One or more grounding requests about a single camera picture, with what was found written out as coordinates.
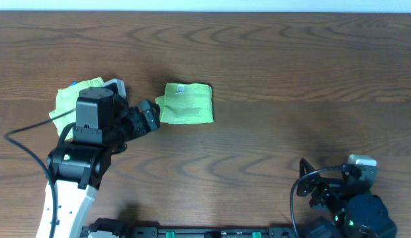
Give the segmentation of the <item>green microfiber cloth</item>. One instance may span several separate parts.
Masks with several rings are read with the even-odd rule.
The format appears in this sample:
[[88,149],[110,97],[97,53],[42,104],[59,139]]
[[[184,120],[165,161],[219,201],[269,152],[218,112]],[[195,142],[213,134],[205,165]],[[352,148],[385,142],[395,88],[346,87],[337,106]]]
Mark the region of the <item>green microfiber cloth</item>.
[[160,122],[167,124],[206,124],[214,122],[212,88],[192,83],[167,83],[164,95],[155,99]]

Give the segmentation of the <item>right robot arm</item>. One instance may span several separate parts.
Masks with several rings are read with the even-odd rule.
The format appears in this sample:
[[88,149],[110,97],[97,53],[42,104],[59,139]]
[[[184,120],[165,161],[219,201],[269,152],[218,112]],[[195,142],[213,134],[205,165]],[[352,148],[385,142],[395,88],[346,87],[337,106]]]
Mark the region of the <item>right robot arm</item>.
[[[335,167],[315,169],[306,159],[290,192],[290,213],[296,237],[395,238],[398,228],[380,196],[371,193],[377,161],[351,154]],[[331,219],[320,217],[306,225],[295,221],[294,196],[311,195],[311,208],[326,209]]]

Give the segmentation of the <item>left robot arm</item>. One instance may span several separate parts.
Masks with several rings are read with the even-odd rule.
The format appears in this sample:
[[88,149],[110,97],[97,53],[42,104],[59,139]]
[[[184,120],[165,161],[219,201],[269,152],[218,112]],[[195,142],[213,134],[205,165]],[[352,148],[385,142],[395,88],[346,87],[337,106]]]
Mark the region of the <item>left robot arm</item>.
[[158,105],[143,100],[130,107],[108,87],[81,90],[75,114],[48,155],[52,181],[37,237],[79,237],[111,157],[160,126]]

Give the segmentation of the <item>folded green cloth on stack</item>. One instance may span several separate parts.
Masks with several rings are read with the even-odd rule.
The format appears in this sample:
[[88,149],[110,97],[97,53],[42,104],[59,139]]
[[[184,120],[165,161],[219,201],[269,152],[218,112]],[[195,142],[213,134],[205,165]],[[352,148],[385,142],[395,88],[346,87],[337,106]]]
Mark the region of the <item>folded green cloth on stack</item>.
[[[101,77],[97,77],[86,81],[80,81],[76,85],[67,87],[65,89],[59,89],[56,95],[56,107],[49,113],[49,117],[54,118],[74,109],[76,107],[77,98],[81,90],[88,89],[89,87],[100,87],[103,83],[103,79]],[[75,112],[54,120],[58,135],[61,135],[62,130],[68,124],[71,124],[75,121]]]

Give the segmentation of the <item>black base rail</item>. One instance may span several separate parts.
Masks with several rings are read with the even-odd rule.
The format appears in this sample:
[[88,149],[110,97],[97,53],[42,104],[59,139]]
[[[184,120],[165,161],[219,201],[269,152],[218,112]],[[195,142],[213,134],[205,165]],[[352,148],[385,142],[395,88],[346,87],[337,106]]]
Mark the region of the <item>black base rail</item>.
[[126,223],[99,218],[84,227],[80,238],[295,238],[289,225],[270,227],[170,227],[154,222]]

